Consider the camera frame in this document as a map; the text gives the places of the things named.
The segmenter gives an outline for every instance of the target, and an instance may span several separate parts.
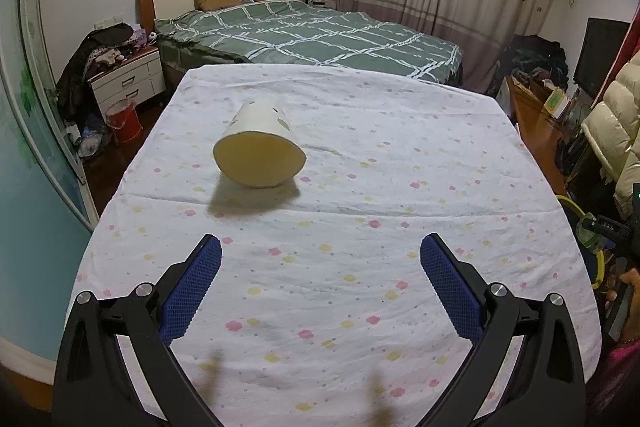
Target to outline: pink flower print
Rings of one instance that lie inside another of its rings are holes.
[[[238,321],[230,321],[225,324],[225,328],[232,333],[236,333],[236,331],[240,331],[242,329],[242,323]]]

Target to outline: blue gripper pad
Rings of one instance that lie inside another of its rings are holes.
[[[447,254],[430,235],[422,240],[422,268],[436,290],[456,332],[460,337],[469,339],[475,346],[484,333],[482,307],[451,259],[455,261],[453,254],[450,251]]]
[[[213,235],[196,253],[162,306],[160,337],[171,344],[187,332],[222,263],[222,245]]]

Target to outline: wooden floor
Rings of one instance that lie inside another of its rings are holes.
[[[142,125],[142,135],[121,146],[116,146],[112,140],[102,153],[84,163],[86,180],[98,214],[102,215],[105,206],[116,193],[122,175],[153,129],[162,109],[157,102],[151,106],[141,105],[136,111]]]

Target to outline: metal screw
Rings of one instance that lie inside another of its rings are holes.
[[[549,300],[551,301],[551,304],[555,306],[562,306],[564,304],[564,299],[562,298],[561,295],[558,295],[557,293],[552,293],[551,296],[549,297]]]
[[[78,294],[78,297],[76,297],[76,301],[78,302],[78,304],[87,304],[87,302],[89,302],[90,299],[91,299],[90,292],[81,292]]]
[[[148,282],[143,282],[136,288],[136,295],[138,297],[146,297],[147,295],[150,295],[153,290],[153,286],[151,286]]]
[[[504,297],[507,295],[507,286],[500,284],[499,282],[491,285],[491,293],[496,297]]]

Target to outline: bedside table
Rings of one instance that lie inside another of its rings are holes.
[[[132,98],[138,105],[166,89],[155,46],[140,49],[115,70],[96,74],[88,82],[105,121],[104,114],[114,103]]]

